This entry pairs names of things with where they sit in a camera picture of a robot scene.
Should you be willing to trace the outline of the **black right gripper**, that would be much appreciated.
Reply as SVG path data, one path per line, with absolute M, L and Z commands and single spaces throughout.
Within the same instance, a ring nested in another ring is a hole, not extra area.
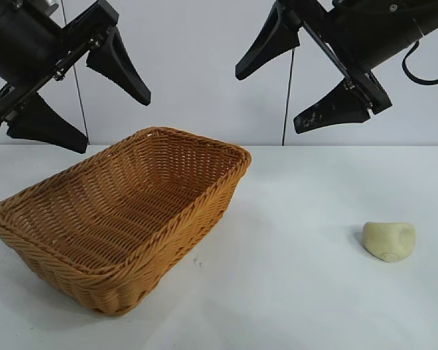
M 372 69 L 388 58 L 383 30 L 374 15 L 360 13 L 367 1 L 336 1 L 327 11 L 318 1 L 278 1 L 255 41 L 235 66 L 235 77 L 244 80 L 263 65 L 300 45 L 304 29 L 343 80 L 321 100 L 293 119 L 297 134 L 348 123 L 364 123 L 369 113 L 392 106 Z

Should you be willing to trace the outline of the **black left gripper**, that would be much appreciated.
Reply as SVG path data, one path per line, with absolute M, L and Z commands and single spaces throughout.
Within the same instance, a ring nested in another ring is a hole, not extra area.
M 86 152 L 88 137 L 61 118 L 37 92 L 50 80 L 62 79 L 88 51 L 88 68 L 140 104 L 150 104 L 151 91 L 128 56 L 116 27 L 118 18 L 108 1 L 95 1 L 60 27 L 31 1 L 0 1 L 0 77 L 6 82 L 0 90 L 0 126 L 28 99 L 7 123 L 10 138 Z

